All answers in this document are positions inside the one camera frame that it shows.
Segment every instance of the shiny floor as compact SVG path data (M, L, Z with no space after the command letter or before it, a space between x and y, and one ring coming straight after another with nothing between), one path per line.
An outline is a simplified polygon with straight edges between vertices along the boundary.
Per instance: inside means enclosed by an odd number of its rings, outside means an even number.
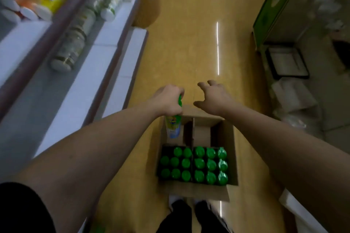
M239 102L269 112L269 99L251 31L264 0L161 0L152 24L129 106L167 83L183 86L184 104L203 100L197 82L216 79ZM157 192L154 175L159 120L146 130L103 193L96 220L106 232L156 232L169 213L168 197ZM268 167L234 130L239 186L231 202L213 202L235 233L283 233L278 189ZM193 215L192 230L200 232Z

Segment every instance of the blue and yellow bottle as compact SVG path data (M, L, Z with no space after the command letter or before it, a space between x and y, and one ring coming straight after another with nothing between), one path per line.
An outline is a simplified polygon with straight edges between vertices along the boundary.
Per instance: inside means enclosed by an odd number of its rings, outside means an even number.
M178 98L178 104L182 107L181 95ZM181 115L165 116L165 125L169 138L177 138L180 134Z

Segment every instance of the person's left hand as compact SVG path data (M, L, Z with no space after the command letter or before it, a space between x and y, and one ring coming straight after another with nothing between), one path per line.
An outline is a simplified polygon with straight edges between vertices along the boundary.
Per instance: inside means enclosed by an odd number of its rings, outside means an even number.
M182 113L178 97L181 95L182 98L184 94L184 88L169 84L158 89L149 101L156 107L159 116L175 116Z

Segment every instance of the cardboard box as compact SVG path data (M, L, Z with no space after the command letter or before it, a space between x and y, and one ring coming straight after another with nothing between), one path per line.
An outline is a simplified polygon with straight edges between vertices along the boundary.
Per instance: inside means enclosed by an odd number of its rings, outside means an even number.
M234 128L232 124L221 117L207 114L192 106L184 105L182 109L181 130L178 138L168 138L165 120L164 118L161 119L160 143L157 151L155 173L157 174L163 145L184 146L191 149L196 146L224 147L227 151L227 184L238 185ZM159 187L161 192L168 194L206 200L230 201L227 186L160 180Z

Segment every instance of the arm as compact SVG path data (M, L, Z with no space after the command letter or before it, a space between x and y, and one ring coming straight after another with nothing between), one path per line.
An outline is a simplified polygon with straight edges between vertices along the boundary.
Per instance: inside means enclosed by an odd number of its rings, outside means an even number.
M329 232L350 231L350 155L232 100L223 85L200 82L194 105L230 121L286 188Z
M57 232L77 232L147 127L159 116L182 112L183 94L167 85L145 103L80 129L37 156L14 181L41 197Z

